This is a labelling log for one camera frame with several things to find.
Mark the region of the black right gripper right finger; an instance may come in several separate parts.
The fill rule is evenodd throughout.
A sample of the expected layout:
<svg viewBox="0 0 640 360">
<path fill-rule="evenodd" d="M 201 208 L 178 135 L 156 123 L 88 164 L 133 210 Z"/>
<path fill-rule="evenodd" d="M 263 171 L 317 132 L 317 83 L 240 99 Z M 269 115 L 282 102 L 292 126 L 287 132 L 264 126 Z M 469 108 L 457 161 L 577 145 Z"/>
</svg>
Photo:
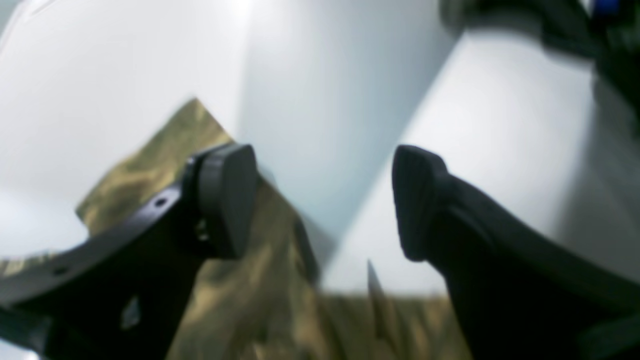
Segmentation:
<svg viewBox="0 0 640 360">
<path fill-rule="evenodd" d="M 404 256 L 444 278 L 476 360 L 637 360 L 639 286 L 578 258 L 399 145 L 391 183 Z"/>
</svg>

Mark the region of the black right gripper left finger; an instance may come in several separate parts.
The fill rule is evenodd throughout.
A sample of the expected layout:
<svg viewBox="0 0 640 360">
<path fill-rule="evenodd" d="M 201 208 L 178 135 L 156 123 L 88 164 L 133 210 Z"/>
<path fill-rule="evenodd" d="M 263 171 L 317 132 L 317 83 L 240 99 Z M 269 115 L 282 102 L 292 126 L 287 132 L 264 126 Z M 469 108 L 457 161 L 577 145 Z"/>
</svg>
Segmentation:
<svg viewBox="0 0 640 360">
<path fill-rule="evenodd" d="M 46 360 L 162 360 L 210 258 L 249 241 L 251 145 L 195 153 L 180 181 L 88 242 L 1 281 L 1 337 Z"/>
</svg>

